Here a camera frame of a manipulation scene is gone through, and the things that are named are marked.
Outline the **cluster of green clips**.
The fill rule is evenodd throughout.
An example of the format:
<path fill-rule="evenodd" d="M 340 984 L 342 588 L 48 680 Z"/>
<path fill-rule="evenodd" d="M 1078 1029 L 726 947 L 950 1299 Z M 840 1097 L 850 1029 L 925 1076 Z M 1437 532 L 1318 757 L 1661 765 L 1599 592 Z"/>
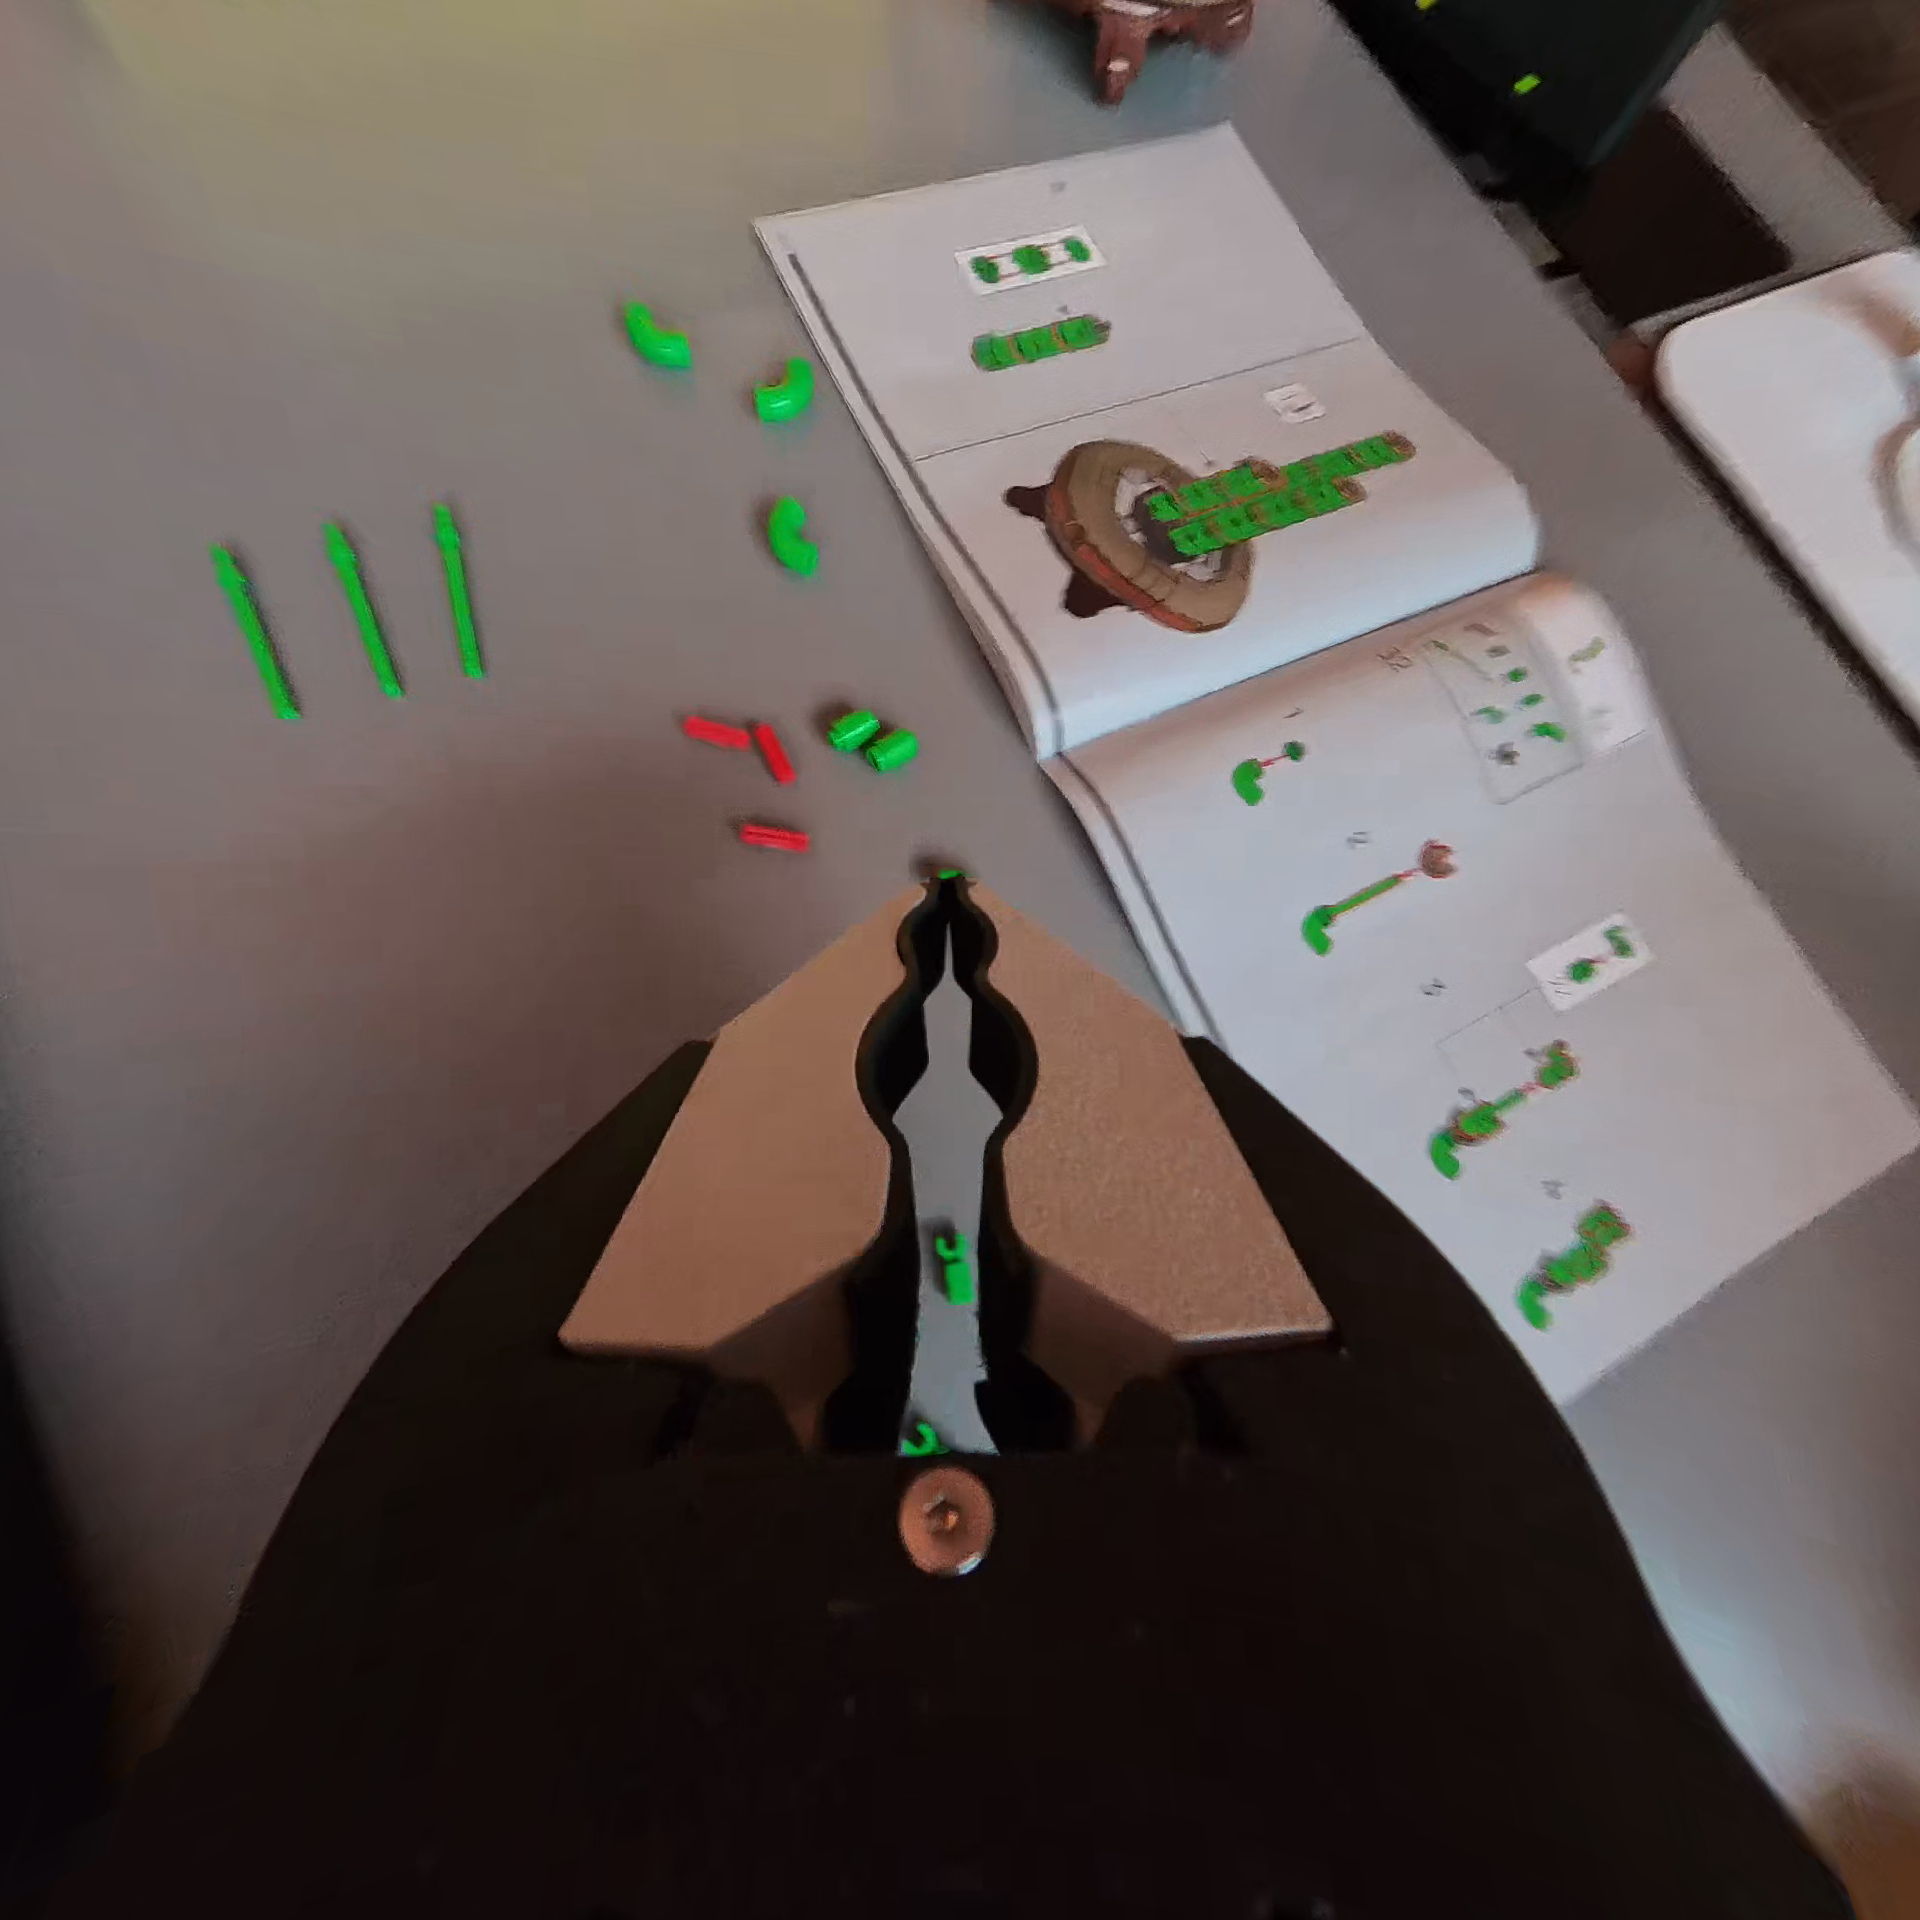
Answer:
<path fill-rule="evenodd" d="M 995 1454 L 979 1404 L 986 1378 L 972 1240 L 950 1220 L 922 1236 L 919 1315 L 899 1454 Z"/>

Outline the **open instruction booklet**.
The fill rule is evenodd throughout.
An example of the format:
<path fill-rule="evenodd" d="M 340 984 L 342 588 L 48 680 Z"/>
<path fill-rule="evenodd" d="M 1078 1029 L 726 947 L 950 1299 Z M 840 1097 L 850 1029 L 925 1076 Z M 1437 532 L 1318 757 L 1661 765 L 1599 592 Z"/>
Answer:
<path fill-rule="evenodd" d="M 1235 130 L 754 236 L 1175 1022 L 1554 1396 L 1916 1150 L 1613 611 Z"/>

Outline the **black box with green light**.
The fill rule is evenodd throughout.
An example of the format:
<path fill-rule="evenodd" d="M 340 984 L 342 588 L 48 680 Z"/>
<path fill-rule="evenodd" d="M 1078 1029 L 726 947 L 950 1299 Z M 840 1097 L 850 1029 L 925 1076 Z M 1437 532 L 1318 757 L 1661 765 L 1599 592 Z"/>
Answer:
<path fill-rule="evenodd" d="M 1722 2 L 1334 2 L 1460 156 L 1534 183 L 1611 159 Z"/>

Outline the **bamboo model in brown pot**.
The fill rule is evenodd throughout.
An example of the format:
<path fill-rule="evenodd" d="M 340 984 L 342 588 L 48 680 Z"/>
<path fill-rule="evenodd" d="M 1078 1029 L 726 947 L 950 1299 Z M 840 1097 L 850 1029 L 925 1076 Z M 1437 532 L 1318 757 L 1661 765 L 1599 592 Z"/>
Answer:
<path fill-rule="evenodd" d="M 1229 57 L 1252 32 L 1257 2 L 1036 2 L 1093 34 L 1093 93 L 1116 107 L 1156 43 L 1186 43 Z"/>

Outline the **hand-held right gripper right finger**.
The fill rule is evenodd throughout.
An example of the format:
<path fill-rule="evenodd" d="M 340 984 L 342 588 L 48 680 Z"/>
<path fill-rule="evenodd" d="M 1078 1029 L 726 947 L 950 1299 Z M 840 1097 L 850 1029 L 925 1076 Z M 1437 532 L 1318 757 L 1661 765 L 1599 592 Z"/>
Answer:
<path fill-rule="evenodd" d="M 1175 1024 L 962 874 L 948 940 L 998 1113 L 975 1386 L 995 1451 L 1075 1451 L 1135 1382 L 1327 1342 L 1334 1312 Z"/>

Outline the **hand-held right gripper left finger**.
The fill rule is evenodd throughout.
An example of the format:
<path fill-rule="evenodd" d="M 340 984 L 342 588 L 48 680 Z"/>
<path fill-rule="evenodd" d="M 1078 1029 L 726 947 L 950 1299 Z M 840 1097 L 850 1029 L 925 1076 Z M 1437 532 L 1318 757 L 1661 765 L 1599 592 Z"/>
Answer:
<path fill-rule="evenodd" d="M 899 1454 L 922 1249 L 895 1125 L 928 1066 L 952 877 L 885 901 L 701 1053 L 566 1355 L 760 1384 L 804 1444 Z"/>

